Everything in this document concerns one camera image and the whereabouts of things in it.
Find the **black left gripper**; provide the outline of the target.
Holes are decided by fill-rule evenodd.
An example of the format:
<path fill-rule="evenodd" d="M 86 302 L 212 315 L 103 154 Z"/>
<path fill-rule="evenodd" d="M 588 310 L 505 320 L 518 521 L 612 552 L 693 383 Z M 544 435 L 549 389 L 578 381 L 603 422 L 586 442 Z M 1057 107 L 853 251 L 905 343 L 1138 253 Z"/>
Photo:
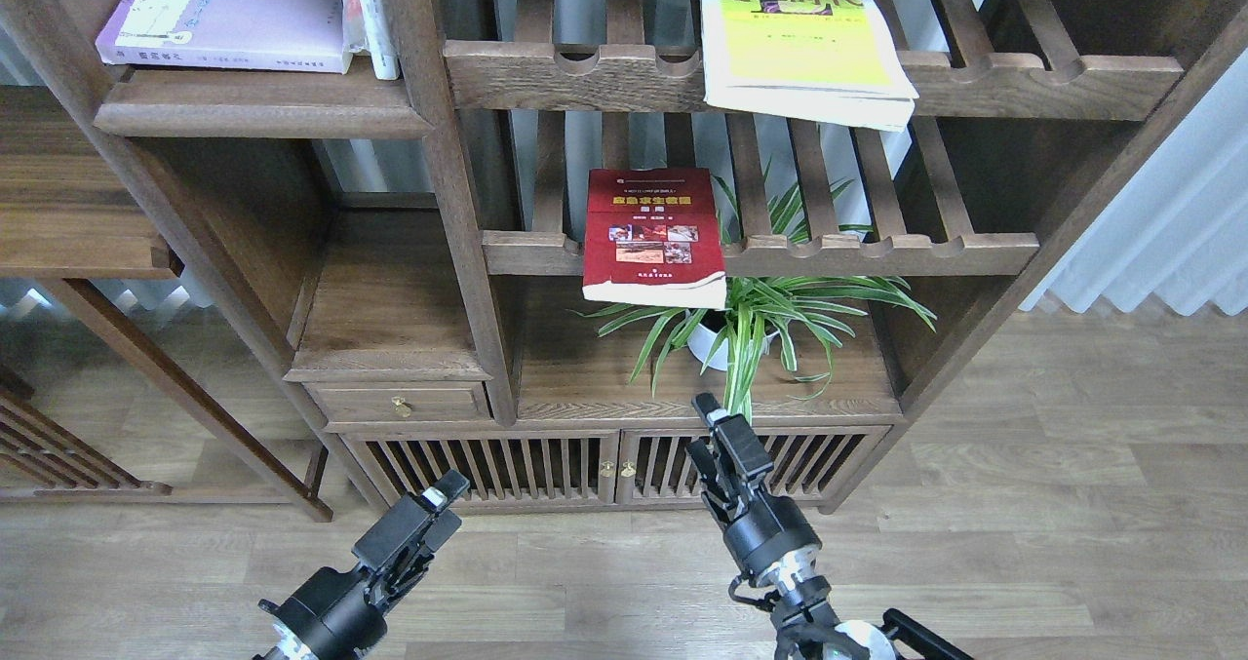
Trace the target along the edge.
<path fill-rule="evenodd" d="M 422 494 L 406 494 L 354 544 L 362 565 L 322 566 L 278 606 L 280 659 L 362 659 L 386 633 L 391 593 L 409 593 L 427 575 L 441 546 L 462 527 L 451 504 L 469 482 L 446 472 Z"/>

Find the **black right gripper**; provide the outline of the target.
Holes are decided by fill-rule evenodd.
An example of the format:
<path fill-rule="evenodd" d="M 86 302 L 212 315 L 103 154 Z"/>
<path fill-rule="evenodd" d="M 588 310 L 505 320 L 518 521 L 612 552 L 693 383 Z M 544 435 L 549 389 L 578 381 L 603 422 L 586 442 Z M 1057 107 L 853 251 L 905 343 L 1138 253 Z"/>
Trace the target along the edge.
<path fill-rule="evenodd" d="M 763 585 L 763 573 L 785 554 L 807 546 L 819 550 L 822 543 L 792 497 L 761 492 L 774 460 L 753 424 L 741 414 L 728 414 L 713 393 L 695 396 L 691 405 L 710 433 L 686 445 L 703 500 L 719 525 L 729 525 L 723 541 L 741 574 L 750 584 Z M 746 500 L 753 500 L 748 509 Z"/>

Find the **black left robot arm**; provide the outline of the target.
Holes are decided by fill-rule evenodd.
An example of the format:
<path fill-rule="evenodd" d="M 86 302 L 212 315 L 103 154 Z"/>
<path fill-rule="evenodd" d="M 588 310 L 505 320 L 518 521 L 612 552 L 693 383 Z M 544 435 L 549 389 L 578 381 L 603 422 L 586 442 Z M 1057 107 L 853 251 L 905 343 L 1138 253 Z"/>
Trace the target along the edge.
<path fill-rule="evenodd" d="M 322 566 L 285 603 L 261 601 L 278 643 L 267 659 L 362 659 L 387 633 L 384 620 L 428 571 L 462 525 L 449 507 L 470 483 L 446 472 L 422 494 L 406 494 L 354 544 L 349 571 Z"/>

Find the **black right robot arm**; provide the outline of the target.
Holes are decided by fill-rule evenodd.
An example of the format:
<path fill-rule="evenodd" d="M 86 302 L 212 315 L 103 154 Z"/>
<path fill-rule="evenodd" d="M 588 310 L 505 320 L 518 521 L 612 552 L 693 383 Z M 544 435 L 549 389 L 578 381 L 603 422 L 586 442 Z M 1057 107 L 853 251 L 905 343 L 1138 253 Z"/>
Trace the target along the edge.
<path fill-rule="evenodd" d="M 953 643 L 890 608 L 881 625 L 839 620 L 830 585 L 817 574 L 820 536 L 792 497 L 768 490 L 774 460 L 753 424 L 730 414 L 710 393 L 691 399 L 710 435 L 686 452 L 704 490 L 701 499 L 723 531 L 739 574 L 729 585 L 735 603 L 768 614 L 776 633 L 776 659 L 896 659 L 896 643 L 922 659 L 966 659 Z"/>

